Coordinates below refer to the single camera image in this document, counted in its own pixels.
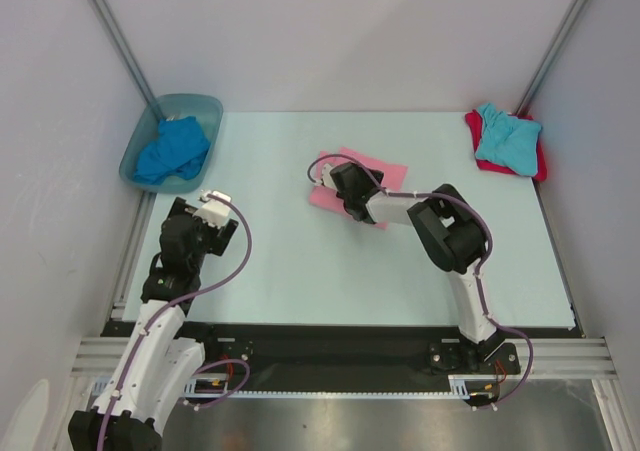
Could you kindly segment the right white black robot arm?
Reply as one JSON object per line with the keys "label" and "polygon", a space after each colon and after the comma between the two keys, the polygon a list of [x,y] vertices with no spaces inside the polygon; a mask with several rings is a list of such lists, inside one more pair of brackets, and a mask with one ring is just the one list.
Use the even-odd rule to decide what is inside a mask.
{"label": "right white black robot arm", "polygon": [[484,372],[497,360],[501,338],[492,321],[481,268],[492,251],[484,221],[455,187],[431,193],[393,192],[381,186],[384,173],[356,162],[325,165],[321,185],[333,190],[346,213],[367,224],[400,224],[416,232],[431,262],[448,275],[458,310],[463,364]]}

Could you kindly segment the pink t shirt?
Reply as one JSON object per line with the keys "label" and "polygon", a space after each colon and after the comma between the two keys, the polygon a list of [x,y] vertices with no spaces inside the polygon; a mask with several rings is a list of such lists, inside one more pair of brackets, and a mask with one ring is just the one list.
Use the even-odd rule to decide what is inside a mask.
{"label": "pink t shirt", "polygon": [[[390,191],[399,192],[401,190],[408,171],[407,166],[385,162],[383,160],[358,153],[355,150],[346,147],[341,147],[338,150],[338,154],[355,158],[362,165],[374,172],[382,172],[383,176],[379,179],[379,182]],[[333,157],[327,157],[327,155],[328,152],[321,151],[319,154],[321,161],[312,167],[311,176],[314,180],[322,177],[323,169],[326,166],[335,167],[347,162],[347,159],[343,157],[337,157],[336,155]],[[351,221],[354,221],[354,218],[345,211],[343,200],[336,195],[336,191],[333,189],[324,186],[314,186],[309,197],[309,202],[313,206],[329,212],[337,213]],[[394,205],[389,212],[384,210],[382,214],[378,213],[377,217],[392,218],[392,220],[388,222],[372,223],[372,226],[379,229],[386,229],[389,224],[411,225],[406,209],[398,205]]]}

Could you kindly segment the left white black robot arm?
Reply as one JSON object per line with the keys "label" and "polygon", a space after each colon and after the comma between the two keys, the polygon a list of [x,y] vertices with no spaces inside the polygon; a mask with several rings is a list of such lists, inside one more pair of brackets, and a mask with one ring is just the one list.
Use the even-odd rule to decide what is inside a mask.
{"label": "left white black robot arm", "polygon": [[195,298],[207,293],[200,273],[207,256],[226,251],[242,217],[230,196],[205,191],[197,206],[176,198],[161,225],[160,250],[142,286],[138,316],[106,387],[68,424],[74,450],[158,450],[166,421],[197,370],[222,355],[214,328],[187,323]]}

